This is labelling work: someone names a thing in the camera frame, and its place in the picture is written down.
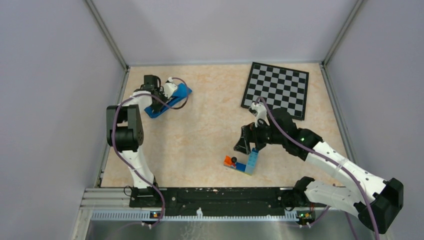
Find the blue cloth napkin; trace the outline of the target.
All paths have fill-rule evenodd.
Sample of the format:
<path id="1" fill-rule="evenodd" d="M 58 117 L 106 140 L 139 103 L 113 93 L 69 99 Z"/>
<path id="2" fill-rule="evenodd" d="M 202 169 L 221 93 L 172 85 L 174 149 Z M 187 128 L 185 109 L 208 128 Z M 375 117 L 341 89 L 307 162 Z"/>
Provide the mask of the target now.
<path id="1" fill-rule="evenodd" d="M 174 107 L 176 104 L 185 100 L 192 93 L 192 89 L 187 87 L 184 83 L 177 85 L 176 91 L 167 99 L 166 104 Z M 156 99 L 152 99 L 153 103 L 147 107 L 144 111 L 147 115 L 154 119 L 162 115 L 169 108 L 158 102 Z"/>

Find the colourful toy brick assembly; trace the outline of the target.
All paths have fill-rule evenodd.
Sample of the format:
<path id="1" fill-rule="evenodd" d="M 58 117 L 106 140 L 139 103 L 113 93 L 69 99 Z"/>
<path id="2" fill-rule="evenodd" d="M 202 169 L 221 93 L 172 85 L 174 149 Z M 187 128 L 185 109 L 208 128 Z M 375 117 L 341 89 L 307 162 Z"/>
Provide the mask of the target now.
<path id="1" fill-rule="evenodd" d="M 258 154 L 259 151 L 256 148 L 253 148 L 251 153 L 248 155 L 247 163 L 238 162 L 235 156 L 230 157 L 227 155 L 223 161 L 223 165 L 247 175 L 252 175 L 258 161 Z"/>

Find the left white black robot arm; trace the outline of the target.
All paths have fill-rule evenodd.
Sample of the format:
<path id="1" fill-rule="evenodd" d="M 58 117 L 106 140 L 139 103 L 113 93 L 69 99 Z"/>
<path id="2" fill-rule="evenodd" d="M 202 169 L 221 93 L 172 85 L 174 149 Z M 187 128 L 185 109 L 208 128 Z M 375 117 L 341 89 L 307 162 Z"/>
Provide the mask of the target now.
<path id="1" fill-rule="evenodd" d="M 133 188 L 143 191 L 141 200 L 149 207 L 160 202 L 161 194 L 154 189 L 155 176 L 143 151 L 145 133 L 141 112 L 147 110 L 150 117 L 162 114 L 174 105 L 178 89 L 173 77 L 162 82 L 156 75 L 145 75 L 143 84 L 127 99 L 106 108 L 107 143 L 127 165 Z"/>

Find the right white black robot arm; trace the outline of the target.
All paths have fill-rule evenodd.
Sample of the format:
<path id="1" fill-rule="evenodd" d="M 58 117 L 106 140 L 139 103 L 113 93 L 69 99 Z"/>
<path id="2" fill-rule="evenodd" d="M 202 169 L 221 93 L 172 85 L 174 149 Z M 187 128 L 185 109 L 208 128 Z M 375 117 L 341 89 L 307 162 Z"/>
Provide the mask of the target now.
<path id="1" fill-rule="evenodd" d="M 280 145 L 341 183 L 337 187 L 304 176 L 293 187 L 297 205 L 323 204 L 355 216 L 377 235 L 388 231 L 404 204 L 404 186 L 398 179 L 386 180 L 359 167 L 312 130 L 298 127 L 285 109 L 270 109 L 262 98 L 249 111 L 255 120 L 241 127 L 235 151 L 249 155 Z"/>

